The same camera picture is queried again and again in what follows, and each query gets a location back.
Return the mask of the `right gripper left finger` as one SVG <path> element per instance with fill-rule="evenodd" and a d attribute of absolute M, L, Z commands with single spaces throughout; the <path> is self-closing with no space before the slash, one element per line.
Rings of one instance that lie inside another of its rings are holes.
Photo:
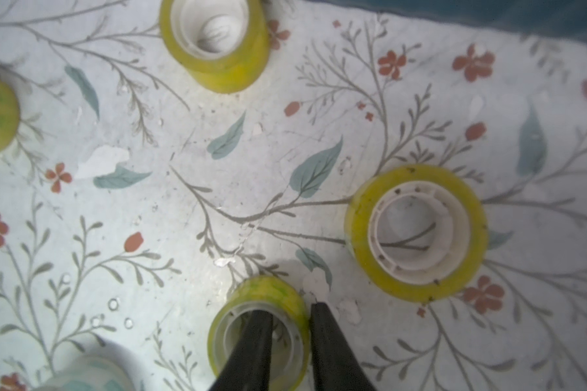
<path fill-rule="evenodd" d="M 211 391 L 269 390 L 272 361 L 273 315 L 253 311 Z"/>

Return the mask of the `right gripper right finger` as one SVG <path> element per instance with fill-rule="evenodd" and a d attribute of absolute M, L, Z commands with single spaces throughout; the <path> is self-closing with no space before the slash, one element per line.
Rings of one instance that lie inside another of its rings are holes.
<path fill-rule="evenodd" d="M 310 330 L 314 390 L 375 390 L 326 303 L 311 305 Z"/>

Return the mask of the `pale tape roll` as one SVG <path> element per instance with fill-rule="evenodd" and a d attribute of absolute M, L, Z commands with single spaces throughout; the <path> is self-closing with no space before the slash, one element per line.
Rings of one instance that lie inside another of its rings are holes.
<path fill-rule="evenodd" d="M 134 381 L 118 360 L 99 355 L 76 359 L 35 391 L 133 391 Z"/>

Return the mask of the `tape roll box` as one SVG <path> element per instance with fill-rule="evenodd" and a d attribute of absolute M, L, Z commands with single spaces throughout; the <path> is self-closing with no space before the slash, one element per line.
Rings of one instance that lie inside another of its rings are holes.
<path fill-rule="evenodd" d="M 159 26 L 167 50 L 210 91 L 243 91 L 267 66 L 270 35 L 260 1 L 164 1 Z"/>

